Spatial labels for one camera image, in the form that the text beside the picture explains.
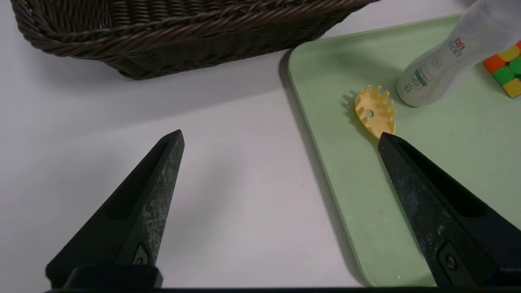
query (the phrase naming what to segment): white surface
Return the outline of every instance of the white surface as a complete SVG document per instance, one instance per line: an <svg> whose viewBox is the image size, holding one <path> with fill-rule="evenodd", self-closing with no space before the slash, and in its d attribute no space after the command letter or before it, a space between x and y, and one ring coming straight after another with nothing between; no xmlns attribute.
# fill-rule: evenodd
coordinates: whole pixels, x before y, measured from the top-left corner
<svg viewBox="0 0 521 293"><path fill-rule="evenodd" d="M347 34L463 11L383 0ZM0 284L49 288L45 265L163 135L186 149L157 266L164 286L358 286L287 78L284 52L148 81L32 48L0 4Z"/></svg>

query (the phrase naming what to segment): white bottle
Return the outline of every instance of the white bottle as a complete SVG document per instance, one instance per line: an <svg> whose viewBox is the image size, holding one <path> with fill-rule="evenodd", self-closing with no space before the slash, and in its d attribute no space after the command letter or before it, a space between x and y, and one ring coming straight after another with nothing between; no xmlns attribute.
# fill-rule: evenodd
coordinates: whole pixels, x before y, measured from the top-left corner
<svg viewBox="0 0 521 293"><path fill-rule="evenodd" d="M411 106L430 104L458 84L474 65L521 39L521 0L478 0L451 35L414 59L396 84Z"/></svg>

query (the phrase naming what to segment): wicker basket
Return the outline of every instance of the wicker basket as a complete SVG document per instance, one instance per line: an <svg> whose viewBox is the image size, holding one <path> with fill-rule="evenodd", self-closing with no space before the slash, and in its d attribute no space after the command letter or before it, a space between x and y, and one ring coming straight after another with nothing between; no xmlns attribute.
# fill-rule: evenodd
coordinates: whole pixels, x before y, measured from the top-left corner
<svg viewBox="0 0 521 293"><path fill-rule="evenodd" d="M133 79L294 47L375 1L11 0L34 47L99 60Z"/></svg>

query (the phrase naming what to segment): orange cube square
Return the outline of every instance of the orange cube square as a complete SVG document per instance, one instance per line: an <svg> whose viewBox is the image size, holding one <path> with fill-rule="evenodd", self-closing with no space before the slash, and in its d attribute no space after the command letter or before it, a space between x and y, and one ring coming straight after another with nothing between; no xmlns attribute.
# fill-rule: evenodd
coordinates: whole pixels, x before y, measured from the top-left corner
<svg viewBox="0 0 521 293"><path fill-rule="evenodd" d="M501 59L498 54L489 57L483 61L483 65L490 71L490 73L496 72L498 69L506 65L506 62Z"/></svg>

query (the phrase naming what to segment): light green tray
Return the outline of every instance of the light green tray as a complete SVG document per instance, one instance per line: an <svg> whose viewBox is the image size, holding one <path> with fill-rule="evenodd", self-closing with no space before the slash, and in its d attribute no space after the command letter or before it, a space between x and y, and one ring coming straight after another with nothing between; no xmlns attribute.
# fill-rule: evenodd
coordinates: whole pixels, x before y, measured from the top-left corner
<svg viewBox="0 0 521 293"><path fill-rule="evenodd" d="M289 72L365 278L375 286L434 285L376 151L353 111L368 84L391 92L398 135L521 227L521 105L482 65L448 96L408 107L394 89L416 56L459 16L303 44Z"/></svg>

